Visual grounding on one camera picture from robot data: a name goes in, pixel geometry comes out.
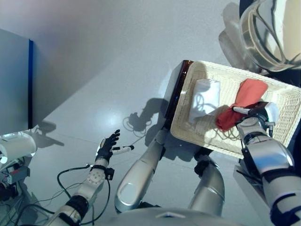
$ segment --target blue edge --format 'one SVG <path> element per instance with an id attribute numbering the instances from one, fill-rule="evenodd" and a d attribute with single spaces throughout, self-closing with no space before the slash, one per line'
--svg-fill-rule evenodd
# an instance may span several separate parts
<path id="1" fill-rule="evenodd" d="M 33 128 L 32 120 L 32 72 L 33 72 L 33 41 L 29 40 L 28 51 L 28 128 Z"/>

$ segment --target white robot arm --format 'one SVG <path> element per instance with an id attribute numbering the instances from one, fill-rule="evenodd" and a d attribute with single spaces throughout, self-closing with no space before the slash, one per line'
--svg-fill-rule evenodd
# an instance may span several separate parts
<path id="1" fill-rule="evenodd" d="M 275 105 L 260 102 L 237 124 L 248 172 L 262 180 L 264 196 L 275 225 L 301 225 L 301 178 L 294 172 L 290 152 L 272 135 Z"/>
<path id="2" fill-rule="evenodd" d="M 116 130 L 109 138 L 102 140 L 87 179 L 69 201 L 45 224 L 46 226 L 78 226 L 80 224 L 102 189 L 105 179 L 112 179 L 114 170 L 107 168 L 111 156 L 134 148 L 133 146 L 112 148 L 119 139 L 119 132 L 120 130 Z"/>

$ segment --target laundry basket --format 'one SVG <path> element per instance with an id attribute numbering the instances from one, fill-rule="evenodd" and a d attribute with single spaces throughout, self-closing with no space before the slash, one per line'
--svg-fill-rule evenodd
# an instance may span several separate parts
<path id="1" fill-rule="evenodd" d="M 205 115 L 192 124 L 188 122 L 193 89 L 198 79 L 215 79 L 221 83 L 220 105 L 212 115 Z M 268 90 L 262 101 L 274 102 L 279 108 L 279 121 L 273 138 L 288 146 L 301 118 L 301 89 L 252 72 L 205 61 L 194 62 L 188 69 L 174 114 L 171 133 L 176 138 L 214 151 L 243 158 L 239 133 L 235 127 L 222 132 L 215 125 L 216 117 L 235 102 L 241 82 L 247 78 L 264 81 Z"/>

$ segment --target white cloth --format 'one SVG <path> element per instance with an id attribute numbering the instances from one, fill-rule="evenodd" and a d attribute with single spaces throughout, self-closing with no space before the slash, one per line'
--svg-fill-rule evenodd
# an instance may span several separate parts
<path id="1" fill-rule="evenodd" d="M 189 112 L 189 122 L 194 123 L 195 118 L 212 113 L 220 104 L 220 82 L 213 79 L 200 79 L 196 81 L 192 103 Z"/>

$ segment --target cable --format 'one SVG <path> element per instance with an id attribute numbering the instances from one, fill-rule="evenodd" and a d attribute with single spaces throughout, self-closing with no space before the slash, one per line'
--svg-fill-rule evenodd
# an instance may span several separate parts
<path id="1" fill-rule="evenodd" d="M 240 139 L 241 149 L 244 149 L 243 141 Z"/>
<path id="2" fill-rule="evenodd" d="M 36 204 L 28 204 L 28 205 L 24 206 L 23 209 L 20 211 L 20 213 L 19 213 L 19 215 L 18 215 L 18 218 L 16 219 L 15 226 L 18 226 L 19 220 L 20 220 L 20 218 L 21 218 L 21 216 L 22 216 L 24 210 L 26 210 L 28 207 L 31 207 L 31 206 L 32 206 L 32 207 L 35 207 L 35 208 L 39 208 L 39 209 L 41 209 L 41 210 L 43 210 L 43 211 L 45 211 L 45 212 L 47 212 L 47 213 L 54 214 L 54 212 L 49 211 L 49 210 L 47 210 L 47 209 L 45 209 L 45 208 L 43 208 L 43 207 L 41 207 L 41 206 L 38 206 L 38 205 L 36 205 Z"/>
<path id="3" fill-rule="evenodd" d="M 108 206 L 108 203 L 109 203 L 110 193 L 111 193 L 111 185 L 110 185 L 110 182 L 109 182 L 108 179 L 107 179 L 107 182 L 108 182 L 108 186 L 109 186 L 108 199 L 107 199 L 107 202 L 106 202 L 106 204 L 105 204 L 102 212 L 94 220 L 88 221 L 86 223 L 82 223 L 80 225 L 88 225 L 88 224 L 91 224 L 93 221 L 97 221 L 102 216 L 102 214 L 105 212 L 105 210 L 106 210 L 106 208 Z"/>
<path id="4" fill-rule="evenodd" d="M 76 187 L 72 187 L 72 186 L 74 186 L 74 185 L 81 185 L 81 184 L 82 184 L 82 183 L 75 183 L 75 184 L 73 184 L 73 185 L 70 185 L 70 186 L 66 187 L 66 190 L 71 189 L 71 188 L 76 188 Z M 36 204 L 36 203 L 38 203 L 38 202 L 45 202 L 45 201 L 53 200 L 53 199 L 55 199 L 56 197 L 60 196 L 62 193 L 64 193 L 64 190 L 60 190 L 60 191 L 54 193 L 54 195 L 53 195 L 50 199 L 38 200 L 38 201 L 36 201 L 36 202 L 34 202 L 34 203 L 32 203 L 32 204 Z"/>
<path id="5" fill-rule="evenodd" d="M 94 205 L 92 205 L 92 225 L 94 225 Z"/>
<path id="6" fill-rule="evenodd" d="M 73 185 L 68 186 L 66 189 L 71 188 L 71 187 L 74 186 L 74 185 L 81 185 L 81 184 L 82 184 L 82 183 L 75 183 L 75 184 L 73 184 Z M 18 223 L 18 221 L 19 221 L 18 219 L 21 217 L 21 215 L 23 214 L 24 210 L 25 210 L 27 207 L 29 207 L 29 206 L 37 207 L 38 205 L 36 205 L 36 203 L 38 203 L 38 202 L 44 202 L 44 201 L 53 200 L 54 198 L 60 196 L 60 195 L 64 192 L 64 190 L 61 190 L 61 191 L 58 191 L 58 192 L 56 192 L 56 193 L 52 196 L 52 198 L 50 198 L 50 199 L 38 200 L 38 201 L 36 201 L 36 202 L 34 202 L 34 203 L 32 203 L 32 204 L 26 205 L 26 206 L 21 210 L 20 214 L 18 215 L 17 221 L 16 221 L 16 222 L 13 222 L 13 221 L 11 221 L 11 220 L 10 220 L 10 221 L 11 221 L 12 223 L 14 223 L 15 225 L 17 225 L 17 223 Z M 46 211 L 46 212 L 48 212 L 48 213 L 54 213 L 54 212 L 52 212 L 52 211 L 49 211 L 49 210 L 45 209 L 44 207 L 41 207 L 41 206 L 39 206 L 39 207 L 40 207 L 40 209 L 42 209 L 42 210 L 44 210 L 44 211 Z"/>
<path id="7" fill-rule="evenodd" d="M 70 172 L 70 171 L 73 171 L 73 170 L 83 170 L 83 169 L 87 169 L 87 168 L 89 168 L 89 167 L 90 167 L 90 165 L 87 165 L 87 166 L 85 166 L 85 167 L 75 167 L 75 168 L 71 168 L 71 169 L 66 169 L 66 170 L 60 172 L 60 173 L 57 175 L 56 179 L 57 179 L 57 182 L 58 182 L 59 186 L 64 190 L 64 192 L 66 193 L 66 195 L 67 195 L 69 198 L 71 198 L 71 195 L 69 194 L 69 192 L 67 192 L 67 190 L 66 190 L 66 189 L 64 188 L 64 186 L 62 185 L 62 183 L 61 183 L 61 181 L 60 181 L 60 176 L 61 176 L 63 173 L 66 173 L 66 172 Z"/>
<path id="8" fill-rule="evenodd" d="M 24 199 L 24 196 L 23 196 L 22 198 L 20 198 L 20 199 L 15 203 L 15 205 L 18 205 L 18 207 L 16 208 L 16 210 L 15 210 L 15 212 L 14 212 L 14 214 L 13 214 L 12 217 L 10 217 L 10 215 L 9 215 L 11 210 L 9 211 L 9 213 L 8 213 L 8 219 L 9 219 L 9 221 L 7 222 L 7 224 L 6 224 L 5 226 L 7 226 L 9 222 L 12 222 L 13 224 L 15 224 L 15 222 L 14 222 L 12 219 L 14 218 L 14 216 L 15 216 L 16 213 L 17 213 L 17 211 L 18 211 L 19 208 L 21 207 L 22 202 L 23 202 L 23 199 Z"/>
<path id="9" fill-rule="evenodd" d="M 236 170 L 236 172 L 237 172 L 237 173 L 240 173 L 241 175 L 243 175 L 243 176 L 245 176 L 245 177 L 247 177 L 247 178 L 249 178 L 249 179 L 251 179 L 251 180 L 254 180 L 254 181 L 256 181 L 257 183 L 259 183 L 260 185 L 262 185 L 262 182 L 261 182 L 259 179 L 255 178 L 255 177 L 252 177 L 252 176 L 250 176 L 250 175 L 247 175 L 246 173 L 243 173 L 243 172 L 241 172 L 241 171 L 239 171 L 239 170 Z"/>

